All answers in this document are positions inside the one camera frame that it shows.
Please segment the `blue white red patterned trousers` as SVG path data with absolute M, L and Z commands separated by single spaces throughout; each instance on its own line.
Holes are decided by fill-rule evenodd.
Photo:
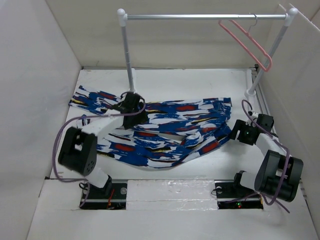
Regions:
M 224 145 L 231 110 L 229 97 L 147 102 L 146 123 L 113 130 L 96 149 L 138 168 L 173 168 Z

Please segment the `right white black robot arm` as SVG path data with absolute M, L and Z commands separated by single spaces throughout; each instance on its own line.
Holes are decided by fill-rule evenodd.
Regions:
M 254 180 L 254 190 L 277 199 L 292 202 L 296 197 L 304 163 L 291 156 L 281 146 L 276 134 L 271 133 L 274 118 L 248 111 L 248 120 L 238 119 L 229 134 L 232 140 L 257 146 L 264 159 Z

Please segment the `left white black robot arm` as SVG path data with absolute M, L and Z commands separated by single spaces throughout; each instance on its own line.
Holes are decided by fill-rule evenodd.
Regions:
M 148 120 L 146 103 L 138 93 L 126 92 L 124 98 L 110 107 L 97 120 L 82 128 L 69 127 L 64 135 L 57 161 L 67 169 L 77 172 L 87 180 L 87 191 L 94 189 L 100 198 L 112 191 L 112 178 L 96 166 L 97 146 L 115 129 L 130 129 Z

